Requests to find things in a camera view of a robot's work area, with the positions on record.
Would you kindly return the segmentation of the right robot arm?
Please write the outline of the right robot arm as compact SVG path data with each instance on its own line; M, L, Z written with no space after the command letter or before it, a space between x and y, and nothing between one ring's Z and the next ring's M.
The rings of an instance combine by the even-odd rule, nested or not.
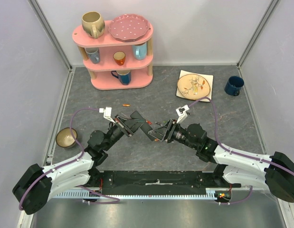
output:
M202 161L216 163L218 172L212 175L212 181L218 187L227 183L256 186L294 203L294 162L284 153L267 155L236 150L209 138L198 123L182 128L172 119L148 134L167 143L177 141L194 149Z

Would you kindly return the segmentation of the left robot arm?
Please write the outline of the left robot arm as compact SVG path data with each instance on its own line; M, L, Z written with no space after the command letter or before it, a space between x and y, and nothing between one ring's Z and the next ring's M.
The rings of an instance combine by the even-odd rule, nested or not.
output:
M88 146L72 158L41 167L28 167L12 189L19 209L26 214L39 211L54 196L77 186L93 187L99 182L97 166L107 158L107 151L124 135L131 137L138 129L150 125L137 111L125 119L117 115L110 119L108 132L95 130L90 134Z

